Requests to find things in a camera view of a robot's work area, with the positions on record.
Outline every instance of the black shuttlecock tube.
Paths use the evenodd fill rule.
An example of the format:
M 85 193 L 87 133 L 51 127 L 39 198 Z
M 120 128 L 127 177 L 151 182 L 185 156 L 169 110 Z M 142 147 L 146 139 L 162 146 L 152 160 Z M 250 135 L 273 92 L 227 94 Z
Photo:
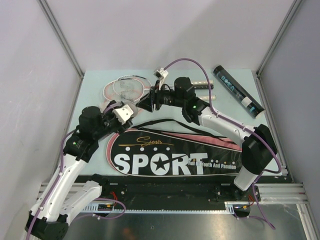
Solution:
M 213 70 L 213 74 L 254 118 L 265 113 L 265 109 L 221 65 Z

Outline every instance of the metal frame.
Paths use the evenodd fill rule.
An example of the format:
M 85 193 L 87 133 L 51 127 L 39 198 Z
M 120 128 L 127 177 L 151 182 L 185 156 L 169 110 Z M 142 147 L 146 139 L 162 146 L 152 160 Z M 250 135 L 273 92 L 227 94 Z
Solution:
M 111 210 L 101 211 L 98 210 L 98 205 L 104 203 L 110 203 L 106 201 L 91 202 L 88 204 L 82 211 L 82 214 L 109 214 Z M 154 210 L 154 211 L 146 211 L 146 210 L 135 210 L 135 209 L 127 209 L 125 213 L 128 214 L 235 214 L 234 208 L 232 204 L 225 202 L 225 210 L 199 210 L 199 211 L 181 211 L 181 210 Z M 121 213 L 123 210 L 121 209 L 114 209 L 112 210 L 113 213 Z
M 58 38 L 59 42 L 61 43 L 62 48 L 64 49 L 67 57 L 71 61 L 76 73 L 78 74 L 79 78 L 81 79 L 79 85 L 78 85 L 78 91 L 77 95 L 74 98 L 73 101 L 73 107 L 69 113 L 69 121 L 67 126 L 70 124 L 70 118 L 72 116 L 72 113 L 74 111 L 76 101 L 78 99 L 78 95 L 80 92 L 81 82 L 84 76 L 84 72 L 82 71 L 70 45 L 68 44 L 68 41 L 66 37 L 64 36 L 52 10 L 50 9 L 49 4 L 46 0 L 37 0 L 39 3 L 44 15 L 46 16 L 49 24 L 51 25 L 56 37 Z M 304 0 L 294 0 L 292 3 L 287 15 L 285 16 L 278 32 L 276 33 L 268 51 L 266 52 L 261 64 L 259 65 L 257 71 L 253 74 L 255 76 L 255 83 L 256 87 L 258 89 L 258 93 L 260 96 L 260 99 L 262 101 L 263 106 L 266 109 L 266 119 L 267 123 L 270 127 L 271 133 L 274 137 L 275 143 L 278 146 L 278 155 L 279 159 L 282 163 L 282 174 L 287 174 L 287 168 L 286 168 L 286 158 L 283 151 L 283 147 L 280 143 L 279 136 L 277 134 L 277 128 L 274 121 L 274 116 L 271 111 L 271 107 L 269 105 L 269 101 L 267 99 L 267 96 L 265 94 L 262 81 L 261 81 L 261 74 L 263 70 L 266 67 L 266 64 L 270 60 L 271 56 L 273 55 L 275 49 L 281 42 L 281 39 L 286 33 L 286 30 L 288 29 L 289 25 L 291 24 L 294 17 L 297 15 L 297 12 L 299 11 L 302 3 Z M 83 187 L 85 183 L 74 183 L 70 192 L 68 193 L 66 199 L 70 198 L 71 195 L 73 195 L 75 192 L 77 192 L 79 189 Z M 45 187 L 47 186 L 47 183 L 44 183 L 41 185 L 39 196 L 44 191 Z M 301 222 L 305 231 L 305 235 L 308 240 L 317 240 L 320 239 L 319 230 L 317 228 L 317 225 L 315 224 L 315 219 L 312 215 L 311 208 L 308 202 L 307 195 L 305 193 L 305 189 L 303 187 L 303 184 L 295 184 L 295 183 L 284 183 L 284 184 L 257 184 L 260 190 L 260 196 L 261 196 L 261 203 L 262 204 L 296 204 Z M 95 210 L 95 202 L 90 203 L 87 207 L 84 208 L 83 212 L 90 211 L 92 213 L 93 210 Z M 195 214 L 232 214 L 233 208 L 232 208 L 232 202 L 226 202 L 225 203 L 226 209 L 224 211 L 204 211 L 204 212 L 175 212 L 175 213 L 195 213 Z M 141 213 L 141 211 L 129 211 L 131 213 Z
M 74 53 L 72 52 L 71 47 L 68 44 L 68 41 L 67 41 L 65 35 L 63 34 L 49 4 L 47 3 L 46 0 L 37 0 L 37 2 L 39 3 L 44 15 L 46 16 L 49 24 L 51 25 L 56 37 L 58 38 L 59 42 L 61 43 L 61 46 L 64 49 L 67 57 L 71 61 L 76 73 L 79 75 L 79 78 L 82 79 L 84 76 L 84 72 L 81 70 L 81 67 L 80 67 Z
M 260 66 L 256 70 L 256 73 L 258 76 L 261 75 L 263 70 L 265 69 L 266 64 L 270 60 L 272 54 L 274 53 L 275 49 L 277 48 L 278 44 L 280 43 L 281 39 L 284 37 L 289 25 L 292 23 L 294 17 L 297 15 L 302 3 L 305 0 L 294 0 L 292 3 L 288 13 L 286 14 L 278 32 L 275 34 L 275 37 L 269 47 L 269 49 L 266 51 L 266 54 L 263 57 L 262 62 L 260 63 Z
M 66 196 L 68 200 L 72 195 L 81 191 L 86 183 L 74 183 Z M 48 183 L 43 183 L 40 187 L 38 198 L 46 189 Z M 259 187 L 261 204 L 308 204 L 308 197 L 302 183 L 257 183 Z M 228 201 L 232 204 L 247 204 L 248 202 Z

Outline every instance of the racket string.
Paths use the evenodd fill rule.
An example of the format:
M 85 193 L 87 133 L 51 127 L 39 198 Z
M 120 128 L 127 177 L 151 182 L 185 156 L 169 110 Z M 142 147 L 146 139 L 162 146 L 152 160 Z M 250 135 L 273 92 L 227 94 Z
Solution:
M 103 95 L 108 101 L 137 102 L 151 86 L 145 77 L 126 75 L 108 83 L 104 87 Z

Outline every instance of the red wire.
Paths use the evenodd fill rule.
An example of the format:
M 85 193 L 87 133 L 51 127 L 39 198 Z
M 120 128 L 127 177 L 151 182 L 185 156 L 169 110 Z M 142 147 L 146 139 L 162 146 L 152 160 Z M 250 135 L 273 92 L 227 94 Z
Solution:
M 117 195 L 115 194 L 115 192 L 112 191 L 111 194 L 113 195 L 113 199 L 117 201 L 118 198 L 117 198 Z
M 255 200 L 251 195 L 248 195 L 248 198 L 249 198 L 249 202 L 252 202 L 250 203 L 250 206 L 252 206 L 255 203 Z

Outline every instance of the badminton racket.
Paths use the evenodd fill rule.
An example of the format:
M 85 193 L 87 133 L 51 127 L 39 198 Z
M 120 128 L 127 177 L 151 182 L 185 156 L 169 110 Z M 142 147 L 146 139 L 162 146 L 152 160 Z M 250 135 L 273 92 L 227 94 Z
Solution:
M 150 81 L 143 76 L 121 76 L 104 87 L 103 96 L 108 101 L 137 103 L 151 86 Z

